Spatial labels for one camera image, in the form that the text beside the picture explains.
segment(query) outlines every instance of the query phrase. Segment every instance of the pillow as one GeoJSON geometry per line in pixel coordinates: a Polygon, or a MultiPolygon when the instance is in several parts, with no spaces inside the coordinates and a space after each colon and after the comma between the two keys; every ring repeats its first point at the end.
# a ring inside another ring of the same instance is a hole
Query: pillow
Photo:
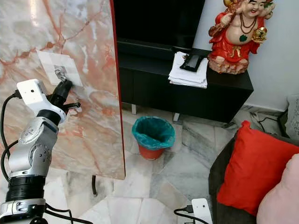
{"type": "Polygon", "coordinates": [[[250,128],[244,121],[225,171],[217,201],[256,216],[264,196],[281,180],[286,163],[299,147],[250,128]]]}
{"type": "Polygon", "coordinates": [[[297,224],[299,221],[299,154],[287,163],[281,182],[262,200],[257,224],[297,224]]]}

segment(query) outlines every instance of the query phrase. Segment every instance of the trash bag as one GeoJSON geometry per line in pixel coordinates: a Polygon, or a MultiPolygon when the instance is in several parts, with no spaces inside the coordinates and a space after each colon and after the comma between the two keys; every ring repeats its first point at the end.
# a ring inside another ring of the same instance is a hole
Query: trash bag
{"type": "Polygon", "coordinates": [[[174,128],[159,117],[140,117],[132,127],[132,134],[139,145],[152,151],[171,147],[175,141],[174,128]]]}

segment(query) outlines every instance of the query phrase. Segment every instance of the metal stand leg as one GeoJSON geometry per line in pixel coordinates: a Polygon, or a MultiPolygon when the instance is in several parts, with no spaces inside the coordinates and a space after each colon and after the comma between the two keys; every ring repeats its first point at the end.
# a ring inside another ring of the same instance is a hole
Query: metal stand leg
{"type": "Polygon", "coordinates": [[[173,121],[178,121],[179,113],[175,113],[173,116],[173,121]]]}
{"type": "Polygon", "coordinates": [[[93,190],[93,195],[96,197],[98,196],[97,190],[95,188],[95,175],[92,177],[92,190],[93,190]]]}
{"type": "Polygon", "coordinates": [[[136,115],[137,114],[137,110],[136,110],[136,105],[132,104],[132,114],[136,115]]]}

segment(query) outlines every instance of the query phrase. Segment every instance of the teal trash bin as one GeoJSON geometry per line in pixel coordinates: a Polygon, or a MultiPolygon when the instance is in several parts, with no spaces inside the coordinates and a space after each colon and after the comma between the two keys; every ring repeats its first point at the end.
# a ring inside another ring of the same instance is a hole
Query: teal trash bin
{"type": "Polygon", "coordinates": [[[138,142],[140,154],[147,160],[156,160],[175,142],[174,128],[159,117],[140,117],[132,127],[132,134],[138,142]]]}

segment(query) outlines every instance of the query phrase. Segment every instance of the white wall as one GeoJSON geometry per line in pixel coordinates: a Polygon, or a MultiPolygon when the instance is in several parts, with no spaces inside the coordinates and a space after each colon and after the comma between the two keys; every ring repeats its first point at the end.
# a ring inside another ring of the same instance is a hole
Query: white wall
{"type": "MultiPolygon", "coordinates": [[[[273,17],[266,21],[268,40],[250,56],[249,76],[254,92],[247,105],[284,111],[286,97],[299,93],[299,0],[274,0],[273,17]]],[[[208,30],[223,12],[222,0],[206,0],[194,47],[211,49],[208,30]]]]}

